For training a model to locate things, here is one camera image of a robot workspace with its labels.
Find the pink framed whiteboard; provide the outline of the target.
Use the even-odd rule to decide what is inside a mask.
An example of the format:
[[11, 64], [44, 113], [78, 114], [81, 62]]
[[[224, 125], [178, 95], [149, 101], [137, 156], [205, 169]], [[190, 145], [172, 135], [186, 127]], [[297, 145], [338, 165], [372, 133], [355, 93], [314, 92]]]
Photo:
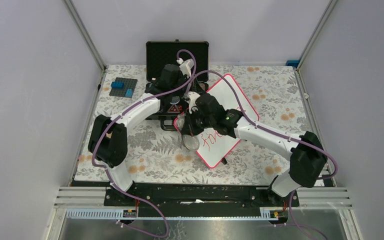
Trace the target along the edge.
[[189, 92], [192, 104], [182, 114], [189, 112], [215, 113], [217, 126], [205, 129], [197, 135], [199, 149], [195, 152], [210, 168], [215, 168], [240, 142], [235, 137], [233, 128], [237, 121], [246, 113], [253, 120], [260, 116], [250, 100], [245, 95], [235, 78], [225, 74], [213, 86], [202, 94]]

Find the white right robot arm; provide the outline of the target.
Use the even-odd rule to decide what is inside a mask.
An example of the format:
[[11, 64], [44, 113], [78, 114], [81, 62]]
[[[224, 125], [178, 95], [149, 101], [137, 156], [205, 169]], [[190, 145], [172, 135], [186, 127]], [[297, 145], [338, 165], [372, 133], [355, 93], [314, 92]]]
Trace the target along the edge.
[[327, 163], [320, 140], [313, 132], [283, 133], [252, 120], [241, 107], [225, 109], [208, 93], [191, 97], [189, 108], [177, 117], [175, 125], [189, 150], [198, 150], [199, 135], [213, 129], [222, 136], [260, 145], [288, 160], [289, 169], [272, 180], [266, 193], [273, 206], [281, 205], [298, 188], [312, 188]]

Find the blue corner block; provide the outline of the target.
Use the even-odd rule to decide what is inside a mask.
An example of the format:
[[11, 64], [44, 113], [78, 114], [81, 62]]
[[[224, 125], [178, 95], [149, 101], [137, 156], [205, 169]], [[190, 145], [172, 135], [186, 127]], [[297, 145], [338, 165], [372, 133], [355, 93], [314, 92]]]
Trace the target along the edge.
[[300, 64], [300, 60], [287, 60], [285, 66], [297, 68]]

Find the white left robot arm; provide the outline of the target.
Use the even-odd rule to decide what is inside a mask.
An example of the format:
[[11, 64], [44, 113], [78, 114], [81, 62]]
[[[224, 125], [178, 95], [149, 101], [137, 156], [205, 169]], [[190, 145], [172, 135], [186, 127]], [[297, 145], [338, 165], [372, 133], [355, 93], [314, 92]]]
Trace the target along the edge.
[[173, 96], [182, 98], [194, 80], [194, 73], [192, 59], [167, 64], [138, 100], [120, 113], [95, 118], [87, 146], [92, 153], [92, 165], [106, 171], [110, 184], [117, 189], [115, 197], [122, 205], [128, 206], [135, 200], [135, 192], [130, 188], [134, 181], [125, 163], [129, 132], [159, 112], [161, 105], [169, 103]]

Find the grey lego baseplate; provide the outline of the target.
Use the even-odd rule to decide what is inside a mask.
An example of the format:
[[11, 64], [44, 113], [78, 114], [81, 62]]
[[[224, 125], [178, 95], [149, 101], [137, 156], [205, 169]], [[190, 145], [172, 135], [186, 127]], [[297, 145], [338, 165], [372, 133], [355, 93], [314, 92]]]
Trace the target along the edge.
[[110, 84], [109, 96], [132, 98], [135, 91], [138, 80], [135, 78], [122, 78], [117, 77]]

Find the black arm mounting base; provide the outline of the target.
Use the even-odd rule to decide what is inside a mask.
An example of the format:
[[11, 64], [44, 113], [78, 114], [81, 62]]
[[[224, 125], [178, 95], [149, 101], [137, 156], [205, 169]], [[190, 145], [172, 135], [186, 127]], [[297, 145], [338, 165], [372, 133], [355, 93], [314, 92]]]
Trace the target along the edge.
[[134, 183], [123, 194], [114, 187], [105, 191], [104, 206], [132, 207], [139, 217], [260, 217], [262, 208], [298, 207], [266, 186]]

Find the black open carrying case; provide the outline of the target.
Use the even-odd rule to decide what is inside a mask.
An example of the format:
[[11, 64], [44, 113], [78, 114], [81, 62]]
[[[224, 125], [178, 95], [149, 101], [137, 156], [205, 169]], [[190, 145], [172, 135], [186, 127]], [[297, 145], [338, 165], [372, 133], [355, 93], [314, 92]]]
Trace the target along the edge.
[[[209, 50], [210, 44], [207, 41], [148, 41], [146, 44], [146, 93], [157, 95], [175, 89], [186, 82], [189, 77], [178, 72], [178, 80], [161, 80], [161, 75], [165, 74], [164, 68], [169, 65], [169, 70], [179, 70], [178, 58], [186, 61], [195, 57], [197, 63], [193, 65], [196, 73], [209, 69]], [[175, 118], [181, 114], [189, 104], [184, 97], [187, 87], [174, 93], [160, 96], [159, 110], [147, 117], [147, 120], [159, 121], [160, 127], [164, 131], [174, 131]]]

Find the small blue lego brick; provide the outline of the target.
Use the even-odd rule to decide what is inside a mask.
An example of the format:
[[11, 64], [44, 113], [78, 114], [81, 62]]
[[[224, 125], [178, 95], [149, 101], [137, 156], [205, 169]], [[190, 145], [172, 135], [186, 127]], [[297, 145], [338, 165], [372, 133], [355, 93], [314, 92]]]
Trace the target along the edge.
[[133, 96], [133, 90], [131, 88], [128, 88], [124, 95], [126, 98], [131, 98]]

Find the floral patterned table mat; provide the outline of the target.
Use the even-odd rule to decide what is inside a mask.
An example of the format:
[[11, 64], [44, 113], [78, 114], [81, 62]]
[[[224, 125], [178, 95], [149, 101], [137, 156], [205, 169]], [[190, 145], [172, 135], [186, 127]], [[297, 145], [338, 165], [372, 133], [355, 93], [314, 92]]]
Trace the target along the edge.
[[[295, 70], [287, 66], [213, 66], [231, 74], [259, 115], [259, 120], [289, 133], [311, 130]], [[128, 137], [126, 168], [136, 182], [220, 185], [269, 185], [289, 168], [273, 151], [241, 141], [226, 156], [227, 164], [209, 168], [187, 150], [176, 131], [161, 129], [158, 120], [145, 120]]]

